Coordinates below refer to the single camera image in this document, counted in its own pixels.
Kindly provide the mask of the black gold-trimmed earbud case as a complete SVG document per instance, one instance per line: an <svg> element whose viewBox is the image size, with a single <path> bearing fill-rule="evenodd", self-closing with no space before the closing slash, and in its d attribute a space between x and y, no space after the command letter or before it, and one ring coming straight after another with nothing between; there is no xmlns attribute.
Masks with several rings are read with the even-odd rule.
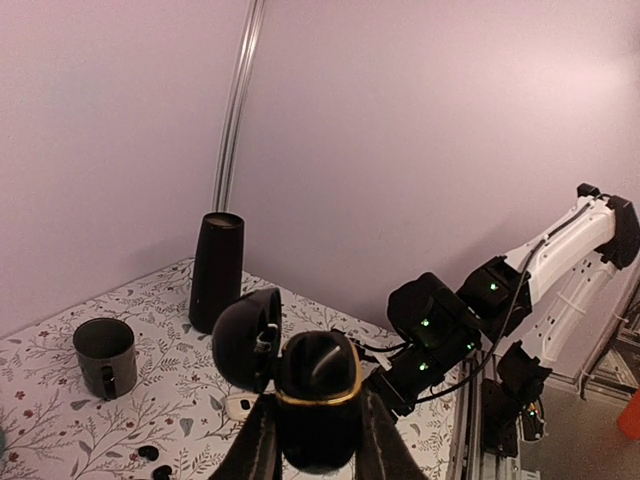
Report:
<svg viewBox="0 0 640 480"><path fill-rule="evenodd" d="M343 333L306 331L282 338L281 294L251 291L216 321L212 356L231 385L257 395L256 432L274 433L277 451L308 474L342 468L362 431L359 355Z"/></svg>

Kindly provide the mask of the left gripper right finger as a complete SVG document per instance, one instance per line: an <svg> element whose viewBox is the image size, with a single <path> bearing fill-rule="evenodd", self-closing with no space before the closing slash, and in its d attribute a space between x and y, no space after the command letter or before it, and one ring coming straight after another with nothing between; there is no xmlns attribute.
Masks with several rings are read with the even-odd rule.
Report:
<svg viewBox="0 0 640 480"><path fill-rule="evenodd" d="M357 448L358 479L424 479L382 399L364 390L362 433Z"/></svg>

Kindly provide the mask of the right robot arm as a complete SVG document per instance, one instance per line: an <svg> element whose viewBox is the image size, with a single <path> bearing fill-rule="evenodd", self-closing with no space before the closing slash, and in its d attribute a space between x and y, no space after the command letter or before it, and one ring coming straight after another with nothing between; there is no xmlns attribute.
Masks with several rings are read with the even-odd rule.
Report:
<svg viewBox="0 0 640 480"><path fill-rule="evenodd" d="M481 448L515 457L518 419L535 415L532 406L595 294L638 253L633 203L583 183L563 217L526 244L485 262L458 290L432 272L394 290L387 318L406 344L365 384L392 417L408 415L426 402L423 391L480 349L483 338L496 347L561 282L545 316L501 356L496 379L481 384Z"/></svg>

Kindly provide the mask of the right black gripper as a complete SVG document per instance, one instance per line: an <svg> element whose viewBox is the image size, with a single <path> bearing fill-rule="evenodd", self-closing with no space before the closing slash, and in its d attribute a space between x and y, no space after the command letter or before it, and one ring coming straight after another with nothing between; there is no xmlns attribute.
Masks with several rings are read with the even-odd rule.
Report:
<svg viewBox="0 0 640 480"><path fill-rule="evenodd" d="M394 417L408 416L417 405L448 396L473 379L475 373L444 390L422 396L425 390L442 383L446 374L478 347L479 344L460 344L428 350L408 346L389 360L390 369L380 364L363 385L381 398Z"/></svg>

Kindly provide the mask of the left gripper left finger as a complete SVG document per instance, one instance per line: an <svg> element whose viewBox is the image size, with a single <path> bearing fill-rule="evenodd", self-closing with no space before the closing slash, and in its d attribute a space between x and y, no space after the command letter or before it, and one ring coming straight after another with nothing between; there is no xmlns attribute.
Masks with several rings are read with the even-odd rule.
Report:
<svg viewBox="0 0 640 480"><path fill-rule="evenodd" d="M282 478L282 457L276 431L273 394L258 397L226 456L210 480L272 480Z"/></svg>

